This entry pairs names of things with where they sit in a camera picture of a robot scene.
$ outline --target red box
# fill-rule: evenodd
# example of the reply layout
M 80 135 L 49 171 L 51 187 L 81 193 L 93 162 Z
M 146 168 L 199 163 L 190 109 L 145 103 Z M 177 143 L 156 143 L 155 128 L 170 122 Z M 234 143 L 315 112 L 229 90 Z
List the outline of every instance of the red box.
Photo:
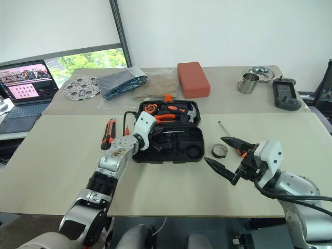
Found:
M 210 95 L 210 84 L 199 62 L 178 63 L 177 74 L 186 99 Z

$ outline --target black office chair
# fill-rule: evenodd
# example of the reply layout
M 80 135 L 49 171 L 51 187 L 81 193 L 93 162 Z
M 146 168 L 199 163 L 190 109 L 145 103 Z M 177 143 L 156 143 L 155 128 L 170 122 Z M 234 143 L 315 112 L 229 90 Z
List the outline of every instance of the black office chair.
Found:
M 326 73 L 317 90 L 299 94 L 332 135 L 332 59 L 328 62 Z

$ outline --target green trees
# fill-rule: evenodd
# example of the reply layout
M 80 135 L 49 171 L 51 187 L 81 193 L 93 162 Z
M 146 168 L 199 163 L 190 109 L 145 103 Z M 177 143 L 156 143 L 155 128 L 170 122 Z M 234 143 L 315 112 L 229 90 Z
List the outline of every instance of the green trees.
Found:
M 58 85 L 64 83 L 77 68 L 107 68 L 126 67 L 125 56 L 122 49 L 110 49 L 96 52 L 74 54 L 58 58 L 64 69 L 50 68 L 51 74 Z

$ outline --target silver robot arm segment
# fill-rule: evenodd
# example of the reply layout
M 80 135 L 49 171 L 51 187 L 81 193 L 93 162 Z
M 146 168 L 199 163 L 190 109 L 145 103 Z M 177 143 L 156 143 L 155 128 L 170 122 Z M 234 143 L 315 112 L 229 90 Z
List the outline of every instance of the silver robot arm segment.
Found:
M 279 141 L 250 144 L 235 137 L 222 137 L 222 140 L 235 149 L 245 150 L 247 155 L 235 173 L 227 170 L 221 163 L 205 158 L 214 171 L 233 185 L 240 178 L 248 179 L 255 183 L 263 195 L 278 199 L 284 210 L 289 235 L 295 248 L 332 249 L 332 213 L 322 209 L 321 201 L 318 200 L 320 191 L 314 182 L 287 171 L 280 172 L 278 168 L 283 159 L 283 152 Z M 299 196 L 311 199 L 298 201 Z
M 130 158 L 149 147 L 148 134 L 156 120 L 141 112 L 132 135 L 114 139 L 100 159 L 85 188 L 64 215 L 58 232 L 44 233 L 19 248 L 74 249 L 92 246 L 102 230 L 109 229 L 107 217 L 114 192 Z

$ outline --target remote controller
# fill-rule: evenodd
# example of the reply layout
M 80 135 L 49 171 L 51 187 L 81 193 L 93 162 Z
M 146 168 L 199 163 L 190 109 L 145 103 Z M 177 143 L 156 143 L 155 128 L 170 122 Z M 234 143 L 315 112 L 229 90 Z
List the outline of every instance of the remote controller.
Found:
M 302 102 L 296 98 L 293 79 L 280 78 L 273 81 L 274 104 L 285 110 L 299 110 Z

